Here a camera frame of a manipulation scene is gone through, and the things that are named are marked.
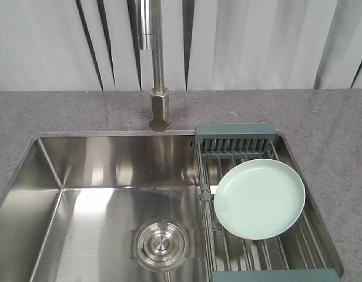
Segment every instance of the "light green plate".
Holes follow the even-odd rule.
[[[222,178],[214,197],[220,223],[234,235],[251,240],[286,231],[304,204],[301,177],[290,166],[270,159],[234,167]]]

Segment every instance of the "drain strainer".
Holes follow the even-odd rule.
[[[153,223],[138,236],[136,253],[139,262],[152,271],[169,271],[181,265],[189,243],[187,235],[176,225]]]

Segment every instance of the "dish rack frame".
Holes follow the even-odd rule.
[[[208,281],[251,281],[252,276],[263,281],[266,275],[266,281],[288,281],[284,277],[289,281],[292,277],[308,282],[338,281],[343,266],[281,132],[267,124],[197,126],[195,148]],[[298,172],[306,187],[306,205],[286,232],[265,240],[242,239],[218,221],[211,188],[236,165],[261,158],[284,162]]]

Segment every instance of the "faucet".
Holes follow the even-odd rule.
[[[150,127],[162,132],[170,125],[169,90],[164,87],[162,10],[160,0],[139,0],[137,5],[139,48],[152,50],[153,89],[150,91]]]

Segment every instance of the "stainless steel sink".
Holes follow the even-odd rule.
[[[303,219],[295,237],[285,233],[265,245],[227,234],[201,187],[215,186],[243,158],[214,162],[202,158],[199,146],[194,131],[35,136],[0,209],[0,281],[208,281],[214,271],[343,272],[309,198],[309,221]],[[272,146],[281,161],[294,165],[282,136]]]

